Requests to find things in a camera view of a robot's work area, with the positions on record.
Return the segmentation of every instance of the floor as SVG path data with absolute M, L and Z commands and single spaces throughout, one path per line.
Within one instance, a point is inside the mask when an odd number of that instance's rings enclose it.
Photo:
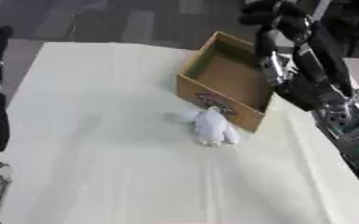
M 0 25 L 15 35 L 4 92 L 17 90 L 40 47 L 53 42 L 124 42 L 198 49 L 216 31 L 253 41 L 237 23 L 242 0 L 0 0 Z

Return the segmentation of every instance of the white tablecloth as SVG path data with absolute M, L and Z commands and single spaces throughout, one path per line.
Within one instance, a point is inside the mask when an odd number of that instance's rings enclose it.
M 193 52 L 45 44 L 9 108 L 3 223 L 359 224 L 359 182 L 309 114 L 273 97 L 259 131 L 206 148 L 176 113 Z

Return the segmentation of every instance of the cable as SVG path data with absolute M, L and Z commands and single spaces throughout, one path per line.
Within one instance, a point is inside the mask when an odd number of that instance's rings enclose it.
M 71 15 L 72 17 L 72 30 L 69 32 L 69 38 L 71 39 L 72 42 L 74 41 L 74 34 L 76 33 L 76 29 L 77 29 L 77 24 L 76 24 L 76 19 L 77 16 L 83 14 L 86 11 L 91 11 L 99 6 L 101 6 L 102 4 L 105 4 L 108 0 L 101 0 L 100 2 L 97 3 L 92 3 L 89 5 L 86 5 L 85 7 L 81 8 L 79 11 L 76 11 L 75 13 L 73 13 Z

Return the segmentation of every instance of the box label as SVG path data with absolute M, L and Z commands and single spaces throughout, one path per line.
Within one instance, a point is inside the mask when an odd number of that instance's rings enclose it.
M 217 99 L 213 94 L 196 94 L 196 96 L 203 101 L 207 108 L 216 106 L 224 115 L 236 115 L 236 112 L 229 105 Z

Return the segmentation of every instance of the open cardboard box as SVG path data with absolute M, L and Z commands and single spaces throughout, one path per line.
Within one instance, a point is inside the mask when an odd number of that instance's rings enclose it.
M 216 32 L 177 76 L 177 94 L 203 108 L 218 106 L 232 123 L 254 132 L 272 89 L 261 74 L 253 45 Z

